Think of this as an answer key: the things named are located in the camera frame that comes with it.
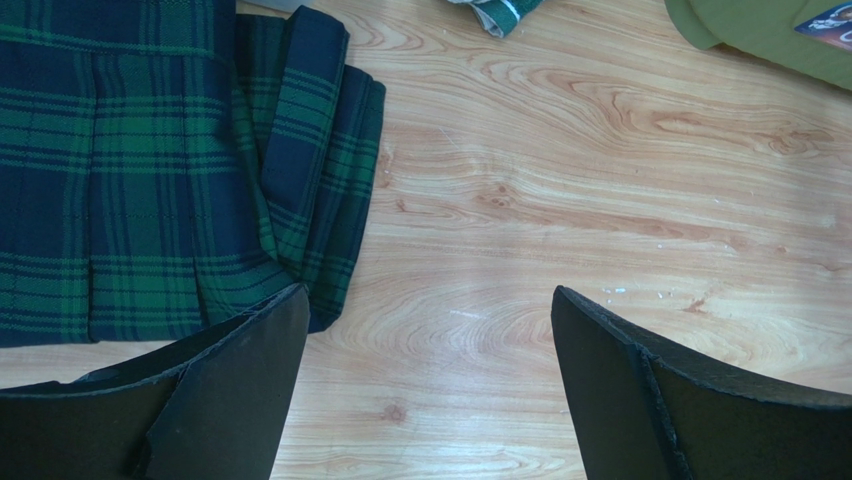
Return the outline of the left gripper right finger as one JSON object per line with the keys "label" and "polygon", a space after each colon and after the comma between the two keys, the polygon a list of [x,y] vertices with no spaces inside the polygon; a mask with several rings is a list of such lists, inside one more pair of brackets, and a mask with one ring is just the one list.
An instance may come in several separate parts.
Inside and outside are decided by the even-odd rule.
{"label": "left gripper right finger", "polygon": [[551,323],[590,479],[847,479],[851,398],[716,360],[580,293]]}

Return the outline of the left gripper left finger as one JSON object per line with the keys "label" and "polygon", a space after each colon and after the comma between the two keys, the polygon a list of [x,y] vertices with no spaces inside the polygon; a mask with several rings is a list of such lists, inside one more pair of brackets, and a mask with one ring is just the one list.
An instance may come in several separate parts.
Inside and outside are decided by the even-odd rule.
{"label": "left gripper left finger", "polygon": [[293,285],[148,354],[1,393],[5,479],[267,479],[310,309]]}

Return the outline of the green plaid skirt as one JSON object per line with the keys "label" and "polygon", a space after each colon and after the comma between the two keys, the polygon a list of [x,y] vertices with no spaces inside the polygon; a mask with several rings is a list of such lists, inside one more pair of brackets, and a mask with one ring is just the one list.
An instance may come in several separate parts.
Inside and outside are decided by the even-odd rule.
{"label": "green plaid skirt", "polygon": [[1,344],[177,340],[290,285],[341,315],[386,90],[344,25],[231,1],[1,5]]}

